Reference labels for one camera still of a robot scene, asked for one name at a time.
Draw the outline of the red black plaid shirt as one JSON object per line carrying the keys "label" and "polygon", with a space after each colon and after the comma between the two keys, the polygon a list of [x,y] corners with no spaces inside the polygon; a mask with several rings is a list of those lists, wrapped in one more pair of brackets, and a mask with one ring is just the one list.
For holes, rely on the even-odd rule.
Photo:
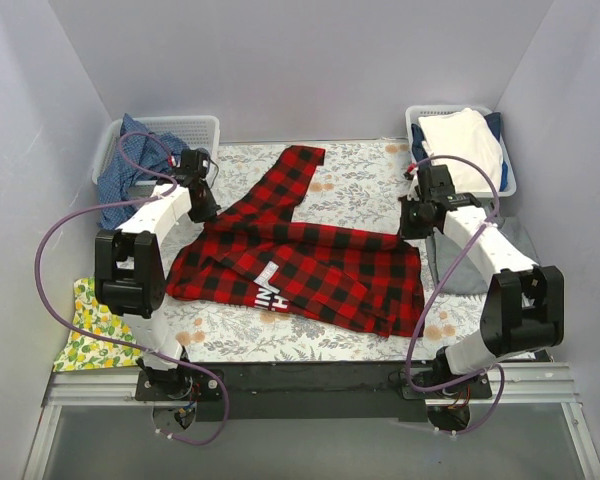
{"label": "red black plaid shirt", "polygon": [[321,148],[291,146],[177,254],[166,292],[409,337],[424,307],[419,250],[396,234],[293,221]]}

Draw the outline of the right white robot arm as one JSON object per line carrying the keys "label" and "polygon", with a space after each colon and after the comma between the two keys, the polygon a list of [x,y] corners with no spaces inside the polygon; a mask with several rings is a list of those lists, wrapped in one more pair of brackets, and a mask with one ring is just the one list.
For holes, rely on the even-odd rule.
{"label": "right white robot arm", "polygon": [[429,369],[405,374],[418,393],[455,397],[499,361],[560,345],[564,340],[564,276],[522,254],[470,193],[458,193],[443,156],[410,165],[415,198],[401,198],[399,234],[424,239],[439,231],[460,247],[488,285],[479,327],[438,351]]}

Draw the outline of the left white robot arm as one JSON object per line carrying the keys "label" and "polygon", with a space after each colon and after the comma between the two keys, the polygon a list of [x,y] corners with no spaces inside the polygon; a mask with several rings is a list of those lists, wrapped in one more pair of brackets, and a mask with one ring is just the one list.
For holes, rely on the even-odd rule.
{"label": "left white robot arm", "polygon": [[161,311],[166,279],[160,246],[181,217],[202,223],[216,216],[219,205],[206,181],[212,164],[205,149],[183,150],[171,172],[178,186],[167,180],[157,184],[151,202],[116,229],[101,230],[95,239],[96,299],[121,317],[135,342],[148,349],[138,365],[150,387],[173,400],[192,393],[193,373],[154,356],[187,359]]}

